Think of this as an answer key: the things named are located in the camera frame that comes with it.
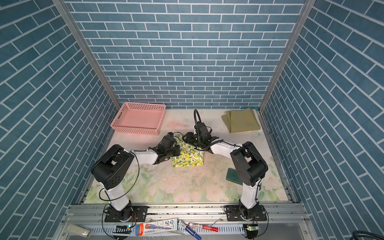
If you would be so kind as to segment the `lemon print skirt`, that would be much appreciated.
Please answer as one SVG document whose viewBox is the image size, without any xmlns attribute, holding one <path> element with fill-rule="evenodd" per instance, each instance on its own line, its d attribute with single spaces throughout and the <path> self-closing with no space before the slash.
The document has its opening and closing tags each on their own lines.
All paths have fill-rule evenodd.
<svg viewBox="0 0 384 240">
<path fill-rule="evenodd" d="M 172 167 L 180 168 L 202 166 L 204 164 L 204 152 L 198 151 L 194 146 L 185 143 L 182 139 L 182 133 L 175 132 L 174 136 L 180 146 L 180 155 L 173 157 Z"/>
</svg>

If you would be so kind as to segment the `olive green skirt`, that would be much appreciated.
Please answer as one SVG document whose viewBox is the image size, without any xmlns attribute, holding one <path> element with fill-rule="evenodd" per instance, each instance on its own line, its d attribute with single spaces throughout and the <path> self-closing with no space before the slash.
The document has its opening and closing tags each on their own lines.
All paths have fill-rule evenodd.
<svg viewBox="0 0 384 240">
<path fill-rule="evenodd" d="M 254 110 L 232 110 L 222 115 L 222 120 L 230 133 L 258 131 L 261 129 Z"/>
</svg>

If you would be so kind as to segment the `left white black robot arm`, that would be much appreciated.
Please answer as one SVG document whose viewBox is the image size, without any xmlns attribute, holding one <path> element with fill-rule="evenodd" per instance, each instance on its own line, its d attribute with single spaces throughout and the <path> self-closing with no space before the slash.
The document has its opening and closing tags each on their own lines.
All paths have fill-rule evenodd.
<svg viewBox="0 0 384 240">
<path fill-rule="evenodd" d="M 129 209 L 132 205 L 128 198 L 128 190 L 123 188 L 123 179 L 132 164 L 156 165 L 178 157 L 180 145 L 172 133 L 163 137 L 159 144 L 147 150 L 126 150 L 120 145 L 113 145 L 91 168 L 91 174 L 99 182 L 107 194 L 106 202 L 118 213 Z"/>
</svg>

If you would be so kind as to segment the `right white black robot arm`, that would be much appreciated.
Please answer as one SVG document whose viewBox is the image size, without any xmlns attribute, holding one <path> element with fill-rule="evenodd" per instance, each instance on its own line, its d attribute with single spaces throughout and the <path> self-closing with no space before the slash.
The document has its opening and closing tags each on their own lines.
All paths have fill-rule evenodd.
<svg viewBox="0 0 384 240">
<path fill-rule="evenodd" d="M 212 130 L 203 123 L 196 122 L 195 131 L 183 136 L 183 141 L 199 151 L 221 155 L 233 161 L 238 177 L 243 183 L 240 205 L 251 210 L 257 205 L 258 184 L 268 171 L 268 164 L 253 143 L 242 145 L 230 143 L 211 135 Z"/>
</svg>

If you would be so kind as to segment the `pink plastic basket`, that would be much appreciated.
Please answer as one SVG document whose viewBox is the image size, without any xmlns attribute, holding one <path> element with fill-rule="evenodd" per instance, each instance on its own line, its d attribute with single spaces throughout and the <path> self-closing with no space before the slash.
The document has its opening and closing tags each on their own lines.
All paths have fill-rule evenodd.
<svg viewBox="0 0 384 240">
<path fill-rule="evenodd" d="M 159 135 L 166 105 L 126 102 L 111 123 L 119 133 Z"/>
</svg>

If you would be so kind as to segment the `dark green rectangular block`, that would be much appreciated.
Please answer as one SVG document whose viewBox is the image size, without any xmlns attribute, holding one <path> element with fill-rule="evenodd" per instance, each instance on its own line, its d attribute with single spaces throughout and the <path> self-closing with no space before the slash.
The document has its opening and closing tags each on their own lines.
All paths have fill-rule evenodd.
<svg viewBox="0 0 384 240">
<path fill-rule="evenodd" d="M 226 180 L 229 182 L 232 182 L 234 184 L 240 185 L 240 186 L 243 185 L 243 182 L 240 179 L 237 171 L 235 169 L 232 169 L 232 168 L 228 168 Z"/>
</svg>

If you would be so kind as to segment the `white red blue box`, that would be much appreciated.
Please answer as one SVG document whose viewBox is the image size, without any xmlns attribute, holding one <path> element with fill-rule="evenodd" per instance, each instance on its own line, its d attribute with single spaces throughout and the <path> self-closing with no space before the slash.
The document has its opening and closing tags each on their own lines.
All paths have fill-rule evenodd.
<svg viewBox="0 0 384 240">
<path fill-rule="evenodd" d="M 152 234 L 173 232 L 178 229 L 178 218 L 147 222 L 135 227 L 135 236 L 143 237 Z"/>
</svg>

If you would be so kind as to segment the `blue marker pen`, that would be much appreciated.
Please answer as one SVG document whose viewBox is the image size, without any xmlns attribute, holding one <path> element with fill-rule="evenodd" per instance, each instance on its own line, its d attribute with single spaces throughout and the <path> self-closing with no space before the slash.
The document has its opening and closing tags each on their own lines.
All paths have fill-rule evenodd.
<svg viewBox="0 0 384 240">
<path fill-rule="evenodd" d="M 202 240 L 201 236 L 198 235 L 190 226 L 188 226 L 182 220 L 179 220 L 178 223 L 182 227 L 183 230 L 185 230 L 187 233 L 189 233 L 191 236 L 193 236 L 196 240 Z"/>
</svg>

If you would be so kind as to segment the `red white marker pen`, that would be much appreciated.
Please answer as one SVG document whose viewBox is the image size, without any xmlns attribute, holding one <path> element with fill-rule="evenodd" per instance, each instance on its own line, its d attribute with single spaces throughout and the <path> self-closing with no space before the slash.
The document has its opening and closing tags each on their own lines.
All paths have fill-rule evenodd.
<svg viewBox="0 0 384 240">
<path fill-rule="evenodd" d="M 202 224 L 197 224 L 197 223 L 189 223 L 188 225 L 189 225 L 189 227 L 192 227 L 192 228 L 203 229 L 203 230 L 207 230 L 207 231 L 211 231 L 211 232 L 215 232 L 215 233 L 219 232 L 219 228 L 217 228 L 217 227 L 212 227 L 212 226 L 207 226 L 207 225 L 202 225 Z"/>
</svg>

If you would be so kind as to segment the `beige plastic piece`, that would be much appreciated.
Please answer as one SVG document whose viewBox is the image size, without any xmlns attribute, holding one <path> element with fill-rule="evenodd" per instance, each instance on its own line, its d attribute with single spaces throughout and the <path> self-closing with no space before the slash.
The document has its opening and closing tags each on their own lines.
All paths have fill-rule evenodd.
<svg viewBox="0 0 384 240">
<path fill-rule="evenodd" d="M 74 235 L 77 235 L 77 236 L 80 236 L 80 237 L 83 237 L 83 238 L 90 238 L 93 231 L 82 228 L 82 227 L 77 226 L 77 225 L 69 225 L 67 227 L 67 232 L 74 234 Z"/>
</svg>

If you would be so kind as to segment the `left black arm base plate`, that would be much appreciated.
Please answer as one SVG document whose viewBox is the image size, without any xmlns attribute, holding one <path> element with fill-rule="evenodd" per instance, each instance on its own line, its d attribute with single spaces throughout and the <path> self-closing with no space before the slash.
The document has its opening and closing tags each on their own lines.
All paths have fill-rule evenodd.
<svg viewBox="0 0 384 240">
<path fill-rule="evenodd" d="M 125 207 L 122 211 L 115 210 L 112 206 L 108 206 L 104 211 L 104 221 L 107 223 L 137 223 L 145 222 L 148 206 Z"/>
</svg>

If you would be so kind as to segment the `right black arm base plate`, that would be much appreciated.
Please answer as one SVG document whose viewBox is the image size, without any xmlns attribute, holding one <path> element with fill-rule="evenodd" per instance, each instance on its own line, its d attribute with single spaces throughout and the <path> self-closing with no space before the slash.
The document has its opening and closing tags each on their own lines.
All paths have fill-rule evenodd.
<svg viewBox="0 0 384 240">
<path fill-rule="evenodd" d="M 268 219 L 264 206 L 258 204 L 251 209 L 247 209 L 241 204 L 226 205 L 224 206 L 224 212 L 228 222 L 266 221 Z"/>
</svg>

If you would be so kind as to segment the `aluminium front rail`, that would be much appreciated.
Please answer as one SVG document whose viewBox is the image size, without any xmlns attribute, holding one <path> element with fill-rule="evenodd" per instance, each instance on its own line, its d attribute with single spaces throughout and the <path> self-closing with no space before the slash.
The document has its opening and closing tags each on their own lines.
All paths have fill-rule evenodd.
<svg viewBox="0 0 384 240">
<path fill-rule="evenodd" d="M 219 232 L 196 229 L 196 233 L 207 239 L 211 236 L 231 236 L 241 238 L 250 224 L 257 225 L 258 239 L 282 240 L 315 240 L 315 231 L 303 204 L 291 202 L 262 203 L 268 219 L 266 221 L 228 222 L 224 206 L 236 205 L 230 203 L 208 204 L 135 204 L 134 206 L 148 206 L 145 222 L 137 223 L 107 223 L 104 221 L 103 204 L 71 205 L 64 220 L 60 224 L 55 240 L 91 240 L 123 237 L 126 240 L 135 236 L 135 226 L 161 220 L 178 218 L 184 223 L 197 223 L 219 228 Z M 67 232 L 69 225 L 77 225 L 92 230 L 90 238 L 83 238 Z"/>
</svg>

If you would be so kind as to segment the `corner aluminium post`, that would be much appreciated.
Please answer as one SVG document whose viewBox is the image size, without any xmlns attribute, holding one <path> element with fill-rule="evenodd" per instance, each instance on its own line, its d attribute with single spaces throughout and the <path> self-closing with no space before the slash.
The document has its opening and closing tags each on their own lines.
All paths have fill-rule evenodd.
<svg viewBox="0 0 384 240">
<path fill-rule="evenodd" d="M 69 30 L 72 33 L 73 37 L 75 38 L 76 42 L 78 43 L 83 54 L 87 58 L 92 69 L 94 70 L 97 77 L 99 78 L 99 81 L 102 83 L 103 87 L 107 91 L 110 99 L 114 103 L 117 110 L 119 110 L 121 107 L 121 103 L 118 100 L 118 97 L 116 96 L 115 92 L 113 91 L 113 89 L 112 89 L 109 81 L 107 80 L 103 70 L 101 69 L 99 63 L 97 62 L 94 54 L 92 53 L 92 50 L 90 49 L 86 39 L 84 38 L 83 34 L 81 33 L 81 31 L 80 31 L 74 17 L 72 16 L 71 12 L 69 11 L 65 1 L 52 0 L 52 2 L 55 5 L 55 7 L 58 10 L 61 17 L 63 18 L 64 22 L 66 23 L 67 27 L 69 28 Z"/>
<path fill-rule="evenodd" d="M 279 77 L 281 76 L 282 74 L 282 71 L 288 61 L 288 58 L 299 38 L 299 35 L 304 27 L 304 24 L 315 4 L 315 0 L 308 0 L 308 1 L 305 1 L 305 4 L 299 14 L 299 17 L 298 17 L 298 20 L 292 30 L 292 33 L 291 33 L 291 36 L 287 42 L 287 45 L 283 51 L 283 54 L 279 60 L 279 64 L 278 66 L 276 67 L 276 70 L 274 72 L 274 75 L 273 77 L 271 78 L 271 82 L 269 84 L 269 86 L 267 87 L 267 91 L 265 93 L 265 96 L 263 97 L 263 100 L 260 104 L 260 107 L 259 107 L 259 112 L 262 113 L 266 107 L 267 107 L 267 103 L 273 93 L 273 90 L 275 88 L 275 86 L 277 85 L 278 83 L 278 80 L 279 80 Z"/>
</svg>

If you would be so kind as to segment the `left corner aluminium post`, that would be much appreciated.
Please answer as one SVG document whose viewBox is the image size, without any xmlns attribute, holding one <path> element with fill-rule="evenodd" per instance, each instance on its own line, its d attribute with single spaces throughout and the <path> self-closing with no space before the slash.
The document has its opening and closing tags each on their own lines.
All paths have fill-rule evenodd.
<svg viewBox="0 0 384 240">
<path fill-rule="evenodd" d="M 74 17 L 72 16 L 71 12 L 69 11 L 65 1 L 52 0 L 52 2 L 55 5 L 55 7 L 58 10 L 61 17 L 63 18 L 64 22 L 66 23 L 67 27 L 69 28 L 69 30 L 72 33 L 73 37 L 75 38 L 76 42 L 78 43 L 83 54 L 87 58 L 92 69 L 94 70 L 97 77 L 99 78 L 99 81 L 102 83 L 103 87 L 107 91 L 110 99 L 114 103 L 117 110 L 119 110 L 121 107 L 121 103 L 118 100 L 118 97 L 116 96 L 115 92 L 113 91 L 113 89 L 112 89 L 109 81 L 107 80 L 103 70 L 101 69 L 99 63 L 97 62 L 94 54 L 92 53 L 92 50 L 90 49 L 86 39 L 84 38 L 83 34 L 81 33 L 81 31 L 80 31 Z"/>
</svg>

